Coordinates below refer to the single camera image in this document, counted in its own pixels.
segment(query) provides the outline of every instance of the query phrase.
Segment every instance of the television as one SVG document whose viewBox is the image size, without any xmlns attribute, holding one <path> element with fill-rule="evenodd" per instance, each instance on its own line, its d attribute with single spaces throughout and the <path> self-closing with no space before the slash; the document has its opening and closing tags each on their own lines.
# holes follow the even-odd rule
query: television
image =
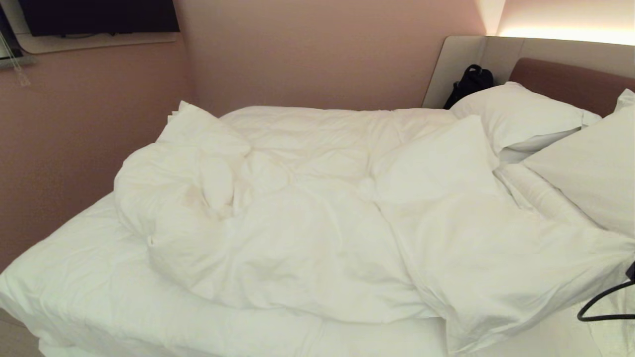
<svg viewBox="0 0 635 357">
<path fill-rule="evenodd" d="M 20 0 L 33 36 L 179 32 L 172 0 Z"/>
</svg>

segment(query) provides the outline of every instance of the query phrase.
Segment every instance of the pink wall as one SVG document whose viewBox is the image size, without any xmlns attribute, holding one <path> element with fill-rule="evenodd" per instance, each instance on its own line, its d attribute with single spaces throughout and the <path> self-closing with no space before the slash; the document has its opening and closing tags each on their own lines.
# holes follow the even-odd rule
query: pink wall
<svg viewBox="0 0 635 357">
<path fill-rule="evenodd" d="M 635 44 L 635 1 L 507 0 L 498 34 Z"/>
<path fill-rule="evenodd" d="M 123 159 L 192 99 L 183 41 L 38 55 L 0 71 L 0 271 L 112 190 Z"/>
<path fill-rule="evenodd" d="M 199 104 L 421 105 L 443 39 L 485 34 L 476 1 L 178 0 Z"/>
<path fill-rule="evenodd" d="M 505 0 L 476 0 L 481 18 L 485 24 L 487 36 L 496 36 L 500 16 L 505 7 Z"/>
</svg>

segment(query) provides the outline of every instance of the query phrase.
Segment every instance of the window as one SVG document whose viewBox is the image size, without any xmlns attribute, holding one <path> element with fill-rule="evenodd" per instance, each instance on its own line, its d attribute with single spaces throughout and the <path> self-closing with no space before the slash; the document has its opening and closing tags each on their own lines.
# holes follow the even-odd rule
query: window
<svg viewBox="0 0 635 357">
<path fill-rule="evenodd" d="M 22 57 L 22 51 L 18 40 L 15 38 L 13 30 L 9 20 L 0 6 L 0 60 L 9 58 L 9 54 L 12 53 L 14 57 Z"/>
</svg>

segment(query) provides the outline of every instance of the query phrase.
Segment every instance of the white duvet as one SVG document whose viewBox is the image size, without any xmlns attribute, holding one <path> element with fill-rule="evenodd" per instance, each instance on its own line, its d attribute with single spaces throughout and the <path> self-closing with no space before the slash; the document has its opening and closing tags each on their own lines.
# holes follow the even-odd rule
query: white duvet
<svg viewBox="0 0 635 357">
<path fill-rule="evenodd" d="M 245 112 L 221 122 L 184 104 L 128 158 L 117 214 L 146 239 L 154 269 L 239 309 L 353 323 L 440 316 L 453 352 L 624 279 L 632 239 L 504 201 L 478 117 L 438 111 L 404 131 L 413 111 L 312 113 L 254 128 Z"/>
</svg>

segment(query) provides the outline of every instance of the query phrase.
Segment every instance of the black backpack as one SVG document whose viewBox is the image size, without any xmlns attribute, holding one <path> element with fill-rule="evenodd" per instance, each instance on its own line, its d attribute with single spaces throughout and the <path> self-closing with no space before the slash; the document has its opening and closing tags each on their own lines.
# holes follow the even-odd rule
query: black backpack
<svg viewBox="0 0 635 357">
<path fill-rule="evenodd" d="M 450 109 L 461 100 L 461 98 L 493 86 L 494 76 L 492 76 L 491 72 L 482 69 L 479 65 L 473 64 L 465 70 L 463 78 L 459 82 L 454 83 L 454 90 L 443 106 L 443 109 Z"/>
</svg>

